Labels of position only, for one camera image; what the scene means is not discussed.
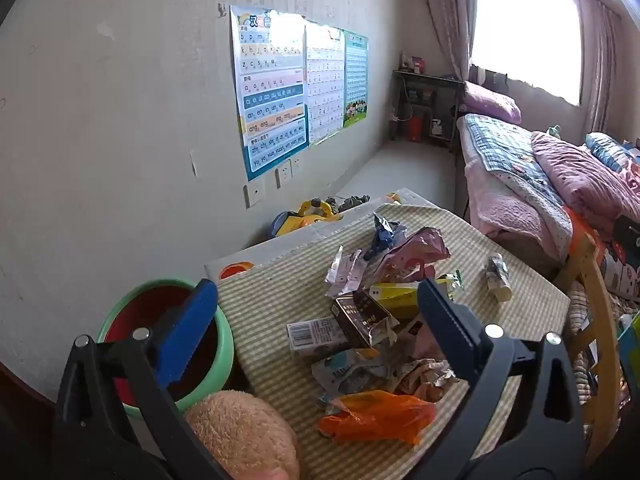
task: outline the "green trash can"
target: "green trash can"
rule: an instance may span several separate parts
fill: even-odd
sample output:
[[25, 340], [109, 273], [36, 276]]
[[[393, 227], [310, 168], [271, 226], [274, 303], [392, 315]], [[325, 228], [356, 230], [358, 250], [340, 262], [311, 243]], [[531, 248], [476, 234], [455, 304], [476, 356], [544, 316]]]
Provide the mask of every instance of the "green trash can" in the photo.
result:
[[[127, 337], [141, 326], [151, 327], [169, 308], [179, 306], [193, 292], [195, 284], [177, 278], [143, 283], [124, 296], [104, 320], [98, 343]], [[167, 387], [180, 412], [209, 394], [220, 391], [231, 374], [234, 340], [222, 309], [202, 337], [180, 381]], [[125, 379], [115, 379], [117, 393], [127, 414], [142, 418]]]

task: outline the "metal bolt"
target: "metal bolt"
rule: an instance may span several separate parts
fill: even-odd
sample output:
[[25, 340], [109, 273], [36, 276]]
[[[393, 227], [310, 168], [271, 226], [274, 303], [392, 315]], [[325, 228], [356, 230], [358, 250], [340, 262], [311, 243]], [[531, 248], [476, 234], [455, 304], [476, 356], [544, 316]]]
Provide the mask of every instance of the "metal bolt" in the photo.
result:
[[492, 339], [500, 339], [504, 335], [504, 330], [500, 325], [487, 325], [484, 327], [484, 333]]
[[149, 337], [149, 329], [144, 326], [133, 331], [133, 339], [136, 341], [144, 341], [147, 337]]
[[548, 332], [546, 334], [546, 340], [552, 345], [559, 345], [562, 342], [562, 338], [555, 332]]
[[78, 337], [76, 337], [76, 341], [74, 341], [74, 344], [78, 347], [78, 348], [82, 348], [83, 346], [87, 346], [89, 344], [89, 336], [87, 335], [79, 335]]

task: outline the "educational poster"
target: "educational poster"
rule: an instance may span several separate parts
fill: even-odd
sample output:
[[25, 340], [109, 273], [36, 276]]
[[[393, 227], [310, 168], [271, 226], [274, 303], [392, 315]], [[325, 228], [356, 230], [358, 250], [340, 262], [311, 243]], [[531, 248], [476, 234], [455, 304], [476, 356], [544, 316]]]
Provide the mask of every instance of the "educational poster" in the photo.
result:
[[365, 36], [344, 32], [344, 127], [367, 115], [367, 61], [369, 40]]
[[344, 33], [339, 28], [306, 22], [306, 104], [310, 144], [342, 128]]
[[305, 19], [232, 6], [236, 96], [249, 180], [308, 146]]

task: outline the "bright window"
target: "bright window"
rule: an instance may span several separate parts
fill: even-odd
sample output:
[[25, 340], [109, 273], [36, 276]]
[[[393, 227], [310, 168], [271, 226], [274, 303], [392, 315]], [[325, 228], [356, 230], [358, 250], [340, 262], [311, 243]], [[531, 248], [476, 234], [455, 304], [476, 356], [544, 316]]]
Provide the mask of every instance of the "bright window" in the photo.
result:
[[478, 0], [471, 61], [580, 104], [576, 0]]

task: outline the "brown fluffy object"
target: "brown fluffy object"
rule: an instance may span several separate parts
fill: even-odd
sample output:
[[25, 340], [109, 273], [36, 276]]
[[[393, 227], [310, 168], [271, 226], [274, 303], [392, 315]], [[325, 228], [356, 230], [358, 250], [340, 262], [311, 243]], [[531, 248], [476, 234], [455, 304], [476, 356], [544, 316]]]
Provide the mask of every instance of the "brown fluffy object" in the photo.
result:
[[280, 467], [289, 480], [300, 480], [296, 434], [263, 400], [223, 390], [195, 404], [184, 418], [235, 479]]

